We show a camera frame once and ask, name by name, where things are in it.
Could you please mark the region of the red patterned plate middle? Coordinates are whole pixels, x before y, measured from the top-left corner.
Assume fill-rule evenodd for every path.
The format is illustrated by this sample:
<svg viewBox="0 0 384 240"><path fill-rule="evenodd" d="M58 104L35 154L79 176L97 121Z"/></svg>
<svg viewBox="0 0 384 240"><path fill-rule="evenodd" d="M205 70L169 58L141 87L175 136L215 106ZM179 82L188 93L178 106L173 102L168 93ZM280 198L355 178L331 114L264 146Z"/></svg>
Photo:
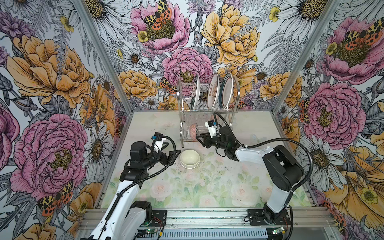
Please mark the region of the red patterned plate middle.
<svg viewBox="0 0 384 240"><path fill-rule="evenodd" d="M207 108L212 110L216 104L219 92L219 77L218 74L213 74L212 80L209 85L208 97L207 97Z"/></svg>

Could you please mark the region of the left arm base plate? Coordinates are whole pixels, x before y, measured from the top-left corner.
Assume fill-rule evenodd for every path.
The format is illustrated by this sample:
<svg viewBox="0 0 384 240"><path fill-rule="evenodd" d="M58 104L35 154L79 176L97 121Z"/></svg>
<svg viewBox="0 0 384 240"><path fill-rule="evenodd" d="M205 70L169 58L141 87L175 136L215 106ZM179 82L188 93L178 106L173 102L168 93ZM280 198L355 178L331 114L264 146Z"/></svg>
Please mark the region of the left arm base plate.
<svg viewBox="0 0 384 240"><path fill-rule="evenodd" d="M145 211L145 221L140 227L164 227L167 223L167 210Z"/></svg>

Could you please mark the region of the orange bowl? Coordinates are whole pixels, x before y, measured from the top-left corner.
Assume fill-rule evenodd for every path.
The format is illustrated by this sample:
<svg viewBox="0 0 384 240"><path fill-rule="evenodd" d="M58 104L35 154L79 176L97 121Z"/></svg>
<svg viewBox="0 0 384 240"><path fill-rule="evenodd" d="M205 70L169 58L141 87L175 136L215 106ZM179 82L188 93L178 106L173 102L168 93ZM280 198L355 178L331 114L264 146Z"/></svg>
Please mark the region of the orange bowl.
<svg viewBox="0 0 384 240"><path fill-rule="evenodd" d="M199 164L200 164L200 163L195 163L195 164L185 164L185 163L181 162L182 167L184 167L185 169L188 169L188 170L191 170L191 169L196 168Z"/></svg>

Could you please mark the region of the white plate left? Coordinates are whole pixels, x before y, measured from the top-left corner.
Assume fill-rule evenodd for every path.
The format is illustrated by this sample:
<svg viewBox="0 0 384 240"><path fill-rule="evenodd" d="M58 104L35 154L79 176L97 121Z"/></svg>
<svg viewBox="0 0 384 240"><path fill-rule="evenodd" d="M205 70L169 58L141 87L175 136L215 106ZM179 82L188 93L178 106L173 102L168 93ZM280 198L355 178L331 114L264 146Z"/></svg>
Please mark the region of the white plate left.
<svg viewBox="0 0 384 240"><path fill-rule="evenodd" d="M193 95L192 95L192 100L191 100L191 109L194 110L196 109L198 102L199 102L199 96L200 96L200 76L199 74L196 74L194 77L194 85L193 85Z"/></svg>

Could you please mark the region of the green circuit board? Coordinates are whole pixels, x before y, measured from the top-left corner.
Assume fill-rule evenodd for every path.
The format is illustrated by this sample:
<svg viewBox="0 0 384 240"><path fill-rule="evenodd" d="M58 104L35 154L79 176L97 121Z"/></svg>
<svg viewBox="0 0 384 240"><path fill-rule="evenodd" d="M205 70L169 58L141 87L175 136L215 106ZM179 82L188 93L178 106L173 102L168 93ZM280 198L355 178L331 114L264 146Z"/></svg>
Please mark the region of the green circuit board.
<svg viewBox="0 0 384 240"><path fill-rule="evenodd" d="M153 228L153 229L142 229L138 231L139 235L154 235L161 231L161 229Z"/></svg>

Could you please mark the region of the pink drinking glass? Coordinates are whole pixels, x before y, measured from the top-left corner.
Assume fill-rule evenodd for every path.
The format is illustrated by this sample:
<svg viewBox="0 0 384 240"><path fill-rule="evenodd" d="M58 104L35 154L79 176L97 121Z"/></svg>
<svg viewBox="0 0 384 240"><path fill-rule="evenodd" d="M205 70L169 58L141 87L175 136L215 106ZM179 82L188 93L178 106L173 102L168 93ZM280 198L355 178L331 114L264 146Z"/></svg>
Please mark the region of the pink drinking glass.
<svg viewBox="0 0 384 240"><path fill-rule="evenodd" d="M217 122L220 118L217 116L217 114L212 114L211 115L211 120Z"/></svg>

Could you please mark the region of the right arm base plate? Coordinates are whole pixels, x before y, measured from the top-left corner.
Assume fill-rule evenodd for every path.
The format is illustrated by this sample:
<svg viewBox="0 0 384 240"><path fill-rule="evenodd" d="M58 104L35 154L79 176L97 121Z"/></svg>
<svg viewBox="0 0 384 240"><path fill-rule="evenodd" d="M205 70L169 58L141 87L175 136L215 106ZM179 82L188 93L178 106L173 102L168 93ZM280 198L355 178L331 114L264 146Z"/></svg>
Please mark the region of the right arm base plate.
<svg viewBox="0 0 384 240"><path fill-rule="evenodd" d="M264 209L248 209L244 221L251 226L288 226L291 223L291 217L287 209L280 213Z"/></svg>

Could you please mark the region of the aluminium front rail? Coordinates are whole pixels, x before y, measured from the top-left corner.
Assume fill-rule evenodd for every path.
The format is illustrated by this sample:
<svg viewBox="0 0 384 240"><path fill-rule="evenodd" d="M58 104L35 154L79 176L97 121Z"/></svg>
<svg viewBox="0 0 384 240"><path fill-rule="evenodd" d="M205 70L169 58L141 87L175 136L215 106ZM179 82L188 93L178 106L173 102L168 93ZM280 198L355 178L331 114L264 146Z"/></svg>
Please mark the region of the aluminium front rail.
<svg viewBox="0 0 384 240"><path fill-rule="evenodd" d="M190 208L167 209L166 228L224 228L249 227L244 218L247 208ZM325 207L293 207L293 222L299 228L334 227L334 221Z"/></svg>

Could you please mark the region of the cream white bowl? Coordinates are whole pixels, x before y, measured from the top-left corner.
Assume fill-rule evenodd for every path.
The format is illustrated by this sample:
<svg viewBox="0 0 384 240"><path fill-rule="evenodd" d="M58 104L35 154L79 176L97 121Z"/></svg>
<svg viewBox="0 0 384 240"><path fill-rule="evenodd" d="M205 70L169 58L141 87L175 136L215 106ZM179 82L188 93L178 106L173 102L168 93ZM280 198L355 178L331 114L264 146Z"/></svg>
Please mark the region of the cream white bowl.
<svg viewBox="0 0 384 240"><path fill-rule="evenodd" d="M200 155L194 150L185 150L180 154L180 162L185 164L200 163Z"/></svg>

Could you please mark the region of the chrome two-tier dish rack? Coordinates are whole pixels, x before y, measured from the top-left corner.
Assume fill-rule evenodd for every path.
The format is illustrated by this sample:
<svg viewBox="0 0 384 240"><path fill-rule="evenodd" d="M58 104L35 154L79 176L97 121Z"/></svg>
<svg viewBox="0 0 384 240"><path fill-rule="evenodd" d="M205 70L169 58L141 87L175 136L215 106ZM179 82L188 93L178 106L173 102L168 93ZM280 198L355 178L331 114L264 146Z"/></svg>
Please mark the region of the chrome two-tier dish rack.
<svg viewBox="0 0 384 240"><path fill-rule="evenodd" d="M231 101L225 109L220 106L220 90L223 79L219 78L219 92L216 104L212 110L207 108L207 97L209 90L209 83L202 83L200 81L200 96L196 109L191 109L191 100L193 95L194 78L191 83L184 83L180 81L177 85L177 99L179 102L179 118L180 118L180 140L182 148L185 143L195 142L189 135L190 125L197 123L199 133L203 133L206 128L204 122L211 120L211 115L214 112L219 112L224 115L230 126L233 125L233 118L235 113L238 112L238 104L240 103L240 83L237 78L233 77L234 87Z"/></svg>

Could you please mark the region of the pink patterned bowl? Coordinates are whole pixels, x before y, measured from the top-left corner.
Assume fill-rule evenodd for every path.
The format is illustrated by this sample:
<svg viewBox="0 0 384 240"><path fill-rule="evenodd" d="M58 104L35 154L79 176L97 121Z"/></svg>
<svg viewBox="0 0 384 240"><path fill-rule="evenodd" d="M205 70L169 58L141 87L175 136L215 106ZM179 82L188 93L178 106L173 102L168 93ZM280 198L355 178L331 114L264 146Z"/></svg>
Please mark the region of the pink patterned bowl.
<svg viewBox="0 0 384 240"><path fill-rule="evenodd" d="M196 136L199 134L199 129L197 123L190 125L189 127L189 135L193 141L196 140Z"/></svg>

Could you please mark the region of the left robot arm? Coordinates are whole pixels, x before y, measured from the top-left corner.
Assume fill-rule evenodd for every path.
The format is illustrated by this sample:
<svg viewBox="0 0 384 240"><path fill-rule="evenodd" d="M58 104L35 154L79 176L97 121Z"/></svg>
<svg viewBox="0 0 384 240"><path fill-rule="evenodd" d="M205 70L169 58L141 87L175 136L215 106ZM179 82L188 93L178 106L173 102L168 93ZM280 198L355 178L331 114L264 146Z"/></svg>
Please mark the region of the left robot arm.
<svg viewBox="0 0 384 240"><path fill-rule="evenodd" d="M145 181L167 170L181 153L168 136L153 136L152 140L150 146L143 141L131 145L117 193L87 240L134 240L139 228L151 222L151 203L135 198Z"/></svg>

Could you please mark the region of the green rimmed plate right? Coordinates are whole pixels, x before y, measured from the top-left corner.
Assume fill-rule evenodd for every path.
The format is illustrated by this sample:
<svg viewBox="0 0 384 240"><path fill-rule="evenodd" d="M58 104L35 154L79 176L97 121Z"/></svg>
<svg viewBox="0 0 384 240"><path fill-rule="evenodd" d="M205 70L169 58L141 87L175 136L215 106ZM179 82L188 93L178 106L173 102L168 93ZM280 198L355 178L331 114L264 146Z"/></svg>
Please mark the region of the green rimmed plate right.
<svg viewBox="0 0 384 240"><path fill-rule="evenodd" d="M233 94L234 80L231 73L227 73L222 81L220 90L220 106L222 109L228 107Z"/></svg>

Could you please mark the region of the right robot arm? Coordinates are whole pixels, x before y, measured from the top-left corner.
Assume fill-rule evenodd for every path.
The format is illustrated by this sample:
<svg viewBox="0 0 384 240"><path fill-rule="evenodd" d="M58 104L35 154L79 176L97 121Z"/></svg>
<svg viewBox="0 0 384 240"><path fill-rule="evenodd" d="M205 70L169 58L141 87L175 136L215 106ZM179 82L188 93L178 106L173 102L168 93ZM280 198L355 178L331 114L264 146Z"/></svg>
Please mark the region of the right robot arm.
<svg viewBox="0 0 384 240"><path fill-rule="evenodd" d="M267 147L259 149L260 146L272 142L290 142L301 148L305 148L299 142L291 139L271 139L255 146L241 144L235 137L233 131L228 127L217 130L209 130L196 136L196 140L205 148L215 147L225 153L225 157L236 162L249 162L263 164L273 183L272 193L263 207L261 215L255 219L265 222L267 225L275 225L284 215L296 188L303 183L304 169L290 153L290 151L278 145L274 148Z"/></svg>

